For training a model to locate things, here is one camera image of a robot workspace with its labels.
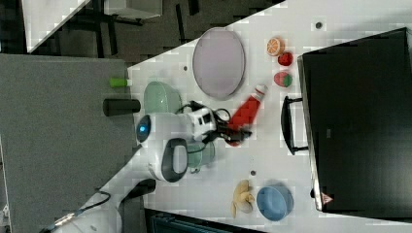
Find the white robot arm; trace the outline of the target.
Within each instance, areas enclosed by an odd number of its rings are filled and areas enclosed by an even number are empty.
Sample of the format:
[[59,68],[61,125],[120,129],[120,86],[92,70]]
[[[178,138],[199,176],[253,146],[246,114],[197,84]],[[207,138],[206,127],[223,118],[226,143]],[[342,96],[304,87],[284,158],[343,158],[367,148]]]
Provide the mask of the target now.
[[179,181],[187,172],[188,146],[207,145],[218,138],[240,143],[252,135],[236,128],[218,112],[195,101],[188,113],[151,113],[136,126],[138,148],[129,161],[76,211],[63,216],[39,233],[121,233],[120,203],[136,185],[153,179]]

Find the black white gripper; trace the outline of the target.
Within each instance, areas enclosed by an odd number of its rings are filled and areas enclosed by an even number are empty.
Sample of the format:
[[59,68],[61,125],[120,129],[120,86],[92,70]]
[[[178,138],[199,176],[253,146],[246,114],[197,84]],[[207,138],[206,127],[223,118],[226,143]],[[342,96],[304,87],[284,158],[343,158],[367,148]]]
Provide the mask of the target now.
[[221,138],[230,145],[240,145],[252,136],[247,126],[236,126],[231,122],[227,109],[213,110],[195,101],[190,101],[188,107],[188,116],[193,122],[193,137],[203,144]]

